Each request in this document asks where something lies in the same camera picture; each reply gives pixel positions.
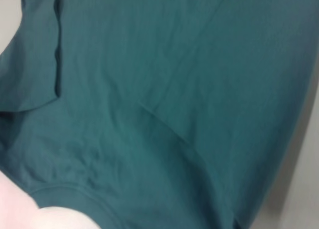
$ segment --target skin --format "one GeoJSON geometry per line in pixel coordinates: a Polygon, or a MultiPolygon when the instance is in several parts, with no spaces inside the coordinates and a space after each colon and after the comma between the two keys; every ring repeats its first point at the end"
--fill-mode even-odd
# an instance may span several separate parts
{"type": "Polygon", "coordinates": [[[40,209],[0,171],[1,229],[100,229],[87,215],[67,208],[40,209]]]}

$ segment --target teal t-shirt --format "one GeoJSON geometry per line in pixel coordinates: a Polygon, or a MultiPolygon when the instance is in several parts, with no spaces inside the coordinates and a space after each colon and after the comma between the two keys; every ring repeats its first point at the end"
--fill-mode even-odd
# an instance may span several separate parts
{"type": "Polygon", "coordinates": [[[307,92],[319,0],[22,0],[0,169],[102,229],[246,229],[307,92]]]}

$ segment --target white wall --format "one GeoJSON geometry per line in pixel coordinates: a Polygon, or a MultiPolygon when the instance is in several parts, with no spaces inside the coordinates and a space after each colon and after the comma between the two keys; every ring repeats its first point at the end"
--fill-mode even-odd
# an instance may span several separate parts
{"type": "MultiPolygon", "coordinates": [[[[0,0],[0,53],[21,20],[20,0],[0,0]]],[[[283,166],[253,229],[319,229],[319,64],[283,166]]]]}

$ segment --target green fabric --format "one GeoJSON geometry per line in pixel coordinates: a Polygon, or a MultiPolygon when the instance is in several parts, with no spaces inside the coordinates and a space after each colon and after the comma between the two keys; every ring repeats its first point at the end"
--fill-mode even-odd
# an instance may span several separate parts
{"type": "Polygon", "coordinates": [[[245,229],[312,74],[319,0],[22,0],[0,168],[102,229],[245,229]]]}

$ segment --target green shirt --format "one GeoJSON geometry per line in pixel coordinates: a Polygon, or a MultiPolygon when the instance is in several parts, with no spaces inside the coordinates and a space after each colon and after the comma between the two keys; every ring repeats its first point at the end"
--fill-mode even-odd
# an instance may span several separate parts
{"type": "Polygon", "coordinates": [[[312,74],[319,0],[22,0],[0,169],[102,229],[246,229],[312,74]]]}

